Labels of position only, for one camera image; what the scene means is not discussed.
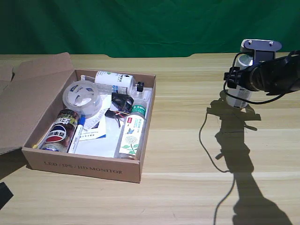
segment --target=open cardboard box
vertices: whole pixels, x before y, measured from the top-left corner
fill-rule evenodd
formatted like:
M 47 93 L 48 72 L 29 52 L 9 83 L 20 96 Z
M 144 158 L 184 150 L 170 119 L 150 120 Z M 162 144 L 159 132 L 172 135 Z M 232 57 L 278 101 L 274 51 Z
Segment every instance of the open cardboard box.
M 32 148 L 64 108 L 64 89 L 80 80 L 81 75 L 95 77 L 96 72 L 97 70 L 74 69 L 68 53 L 22 63 L 15 70 L 12 82 L 11 67 L 0 70 L 0 154 L 22 148 L 34 170 L 139 183 L 155 97 L 155 75 L 122 72 L 143 81 L 145 87 L 153 88 L 142 137 L 142 150 L 137 160 Z

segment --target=wood grain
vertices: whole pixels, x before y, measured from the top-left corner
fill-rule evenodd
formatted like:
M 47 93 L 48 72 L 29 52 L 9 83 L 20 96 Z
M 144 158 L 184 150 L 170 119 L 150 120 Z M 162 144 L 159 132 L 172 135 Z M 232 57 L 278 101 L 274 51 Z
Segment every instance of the wood grain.
M 0 55 L 19 65 L 40 55 Z M 0 157 L 1 181 L 14 197 L 4 225 L 300 224 L 299 94 L 238 112 L 222 100 L 223 74 L 234 54 L 187 58 L 72 55 L 75 68 L 157 75 L 142 182 L 133 184 L 33 171 L 18 155 Z M 263 92 L 251 100 L 268 99 Z M 211 163 L 201 141 L 221 170 Z M 15 171 L 8 161 L 15 164 Z

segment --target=black object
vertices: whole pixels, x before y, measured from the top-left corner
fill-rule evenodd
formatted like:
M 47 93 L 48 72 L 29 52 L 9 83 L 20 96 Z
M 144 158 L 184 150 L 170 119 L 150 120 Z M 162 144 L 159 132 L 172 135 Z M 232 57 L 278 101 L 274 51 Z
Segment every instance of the black object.
M 129 95 L 112 93 L 112 104 L 118 108 L 118 111 L 130 113 L 133 101 Z
M 139 81 L 137 83 L 136 91 L 143 92 L 143 90 L 144 90 L 144 82 Z
M 6 184 L 4 182 L 0 183 L 0 210 L 13 196 Z
M 284 95 L 300 90 L 300 51 L 275 59 L 281 44 L 276 41 L 245 39 L 241 53 L 253 56 L 253 65 L 243 70 L 231 67 L 224 74 L 229 88 L 236 85 L 250 91 L 265 91 L 267 95 Z

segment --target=green fabric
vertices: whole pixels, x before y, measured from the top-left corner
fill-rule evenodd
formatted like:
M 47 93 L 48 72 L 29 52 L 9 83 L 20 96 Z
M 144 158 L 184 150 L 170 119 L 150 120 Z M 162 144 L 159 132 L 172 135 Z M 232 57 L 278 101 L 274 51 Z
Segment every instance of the green fabric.
M 300 0 L 0 0 L 0 54 L 184 57 L 245 38 L 300 49 Z

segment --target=cardboard box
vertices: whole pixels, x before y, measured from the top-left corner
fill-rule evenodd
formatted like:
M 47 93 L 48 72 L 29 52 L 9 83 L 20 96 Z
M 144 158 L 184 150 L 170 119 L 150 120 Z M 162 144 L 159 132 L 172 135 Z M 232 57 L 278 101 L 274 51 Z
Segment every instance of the cardboard box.
M 74 69 L 69 54 L 62 53 L 22 63 L 12 82 L 1 76 L 1 87 L 5 88 L 0 95 L 0 154 L 22 148 L 34 170 L 139 183 L 155 97 L 155 75 L 123 72 L 153 88 L 138 160 L 32 149 L 64 108 L 64 89 L 80 80 L 81 75 L 95 77 L 96 72 Z

